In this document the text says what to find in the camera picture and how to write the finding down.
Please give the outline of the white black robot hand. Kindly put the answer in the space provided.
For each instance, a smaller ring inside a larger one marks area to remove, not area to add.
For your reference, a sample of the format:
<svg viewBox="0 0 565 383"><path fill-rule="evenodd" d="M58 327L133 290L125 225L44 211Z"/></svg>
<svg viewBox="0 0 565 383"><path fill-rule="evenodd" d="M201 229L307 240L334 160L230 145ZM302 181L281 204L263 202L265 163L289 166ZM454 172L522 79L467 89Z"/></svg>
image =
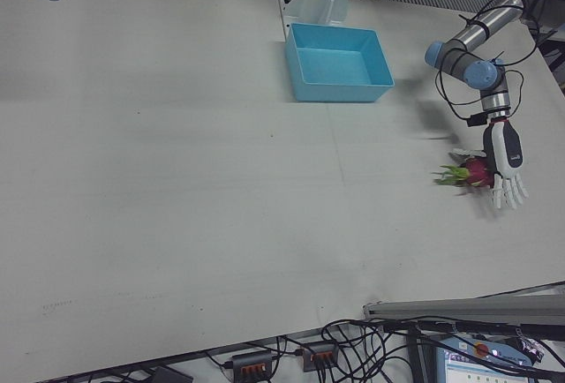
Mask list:
<svg viewBox="0 0 565 383"><path fill-rule="evenodd" d="M451 154L462 162L443 167L443 183L489 188L497 209L502 209L502 202L517 209L528 198L520 175L524 163L520 137L508 119L494 120L486 127L482 149L454 148Z"/></svg>

